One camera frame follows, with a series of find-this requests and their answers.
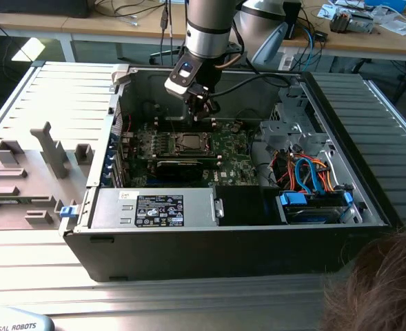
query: brown hair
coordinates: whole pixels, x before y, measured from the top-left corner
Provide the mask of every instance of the brown hair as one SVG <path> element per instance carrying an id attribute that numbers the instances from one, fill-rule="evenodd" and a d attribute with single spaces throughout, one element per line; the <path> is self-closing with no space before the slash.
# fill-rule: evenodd
<path id="1" fill-rule="evenodd" d="M 325 291 L 322 330 L 406 330 L 406 233 L 369 244 L 349 279 Z"/>

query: paper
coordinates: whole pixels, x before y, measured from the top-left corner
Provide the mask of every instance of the paper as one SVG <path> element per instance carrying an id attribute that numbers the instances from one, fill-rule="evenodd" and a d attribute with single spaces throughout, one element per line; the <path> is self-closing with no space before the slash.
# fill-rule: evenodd
<path id="1" fill-rule="evenodd" d="M 317 17 L 331 20 L 333 19 L 334 14 L 336 14 L 336 6 L 323 5 L 317 14 Z"/>
<path id="2" fill-rule="evenodd" d="M 329 19 L 332 20 L 334 14 L 336 14 L 336 10 L 338 8 L 344 8 L 342 6 L 334 6 L 334 5 L 323 5 L 322 8 L 319 10 L 317 17 L 322 19 Z M 349 8 L 344 8 L 348 12 L 356 12 L 356 10 L 352 10 Z"/>
<path id="3" fill-rule="evenodd" d="M 406 36 L 406 23 L 402 21 L 392 21 L 380 25 L 382 28 L 385 28 L 389 31 L 400 34 L 401 36 Z"/>

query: warning label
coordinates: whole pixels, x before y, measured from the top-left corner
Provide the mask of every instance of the warning label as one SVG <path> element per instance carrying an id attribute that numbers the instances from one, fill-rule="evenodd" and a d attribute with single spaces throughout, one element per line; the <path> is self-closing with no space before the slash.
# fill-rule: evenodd
<path id="1" fill-rule="evenodd" d="M 184 226 L 183 196 L 139 195 L 135 225 L 139 228 Z"/>

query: desk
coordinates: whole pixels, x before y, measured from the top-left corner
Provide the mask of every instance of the desk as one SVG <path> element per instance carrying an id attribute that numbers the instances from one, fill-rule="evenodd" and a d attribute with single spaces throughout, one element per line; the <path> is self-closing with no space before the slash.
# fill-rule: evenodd
<path id="1" fill-rule="evenodd" d="M 329 20 L 316 17 L 325 1 L 304 0 L 304 3 L 308 19 L 314 24 L 315 29 L 328 34 L 323 55 L 406 61 L 406 36 L 400 36 L 379 25 L 376 25 L 371 34 L 357 32 L 339 34 L 331 32 Z M 281 70 L 288 70 L 293 55 L 303 52 L 307 45 L 303 34 L 305 33 L 298 29 L 294 39 L 283 42 L 283 47 L 280 49 L 281 52 L 284 52 L 279 67 Z"/>
<path id="2" fill-rule="evenodd" d="M 406 61 L 406 36 L 400 36 L 378 26 L 372 34 L 330 32 L 329 21 L 315 17 L 320 6 L 325 3 L 324 0 L 304 1 L 309 20 L 316 29 L 328 33 L 328 40 L 323 50 L 324 55 Z M 131 2 L 114 0 L 114 7 L 127 3 Z M 126 8 L 121 12 L 136 12 L 153 6 L 153 4 L 155 3 L 149 1 L 143 6 Z M 112 14 L 110 3 L 104 3 L 100 6 L 100 10 Z M 88 19 L 50 15 L 0 14 L 0 25 L 13 37 L 57 39 L 62 45 L 65 60 L 74 62 L 76 56 L 73 41 L 159 44 L 161 11 L 162 9 L 159 8 L 138 14 L 139 26 L 131 26 L 114 17 L 104 17 L 97 12 L 93 12 Z M 172 18 L 174 45 L 180 45 L 185 37 L 184 7 L 182 5 L 172 5 Z M 297 31 L 293 40 L 285 40 L 280 49 L 284 56 L 279 68 L 287 70 L 293 56 L 302 52 L 306 45 L 307 41 L 302 30 Z"/>

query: ribbed metal surface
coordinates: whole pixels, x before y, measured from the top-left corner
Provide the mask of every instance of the ribbed metal surface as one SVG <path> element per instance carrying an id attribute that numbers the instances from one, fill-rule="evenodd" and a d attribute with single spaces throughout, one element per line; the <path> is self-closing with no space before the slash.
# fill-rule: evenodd
<path id="1" fill-rule="evenodd" d="M 406 222 L 406 122 L 359 75 L 314 73 L 353 142 Z"/>
<path id="2" fill-rule="evenodd" d="M 56 230 L 0 231 L 0 306 L 58 330 L 312 331 L 323 286 L 317 274 L 97 283 Z"/>

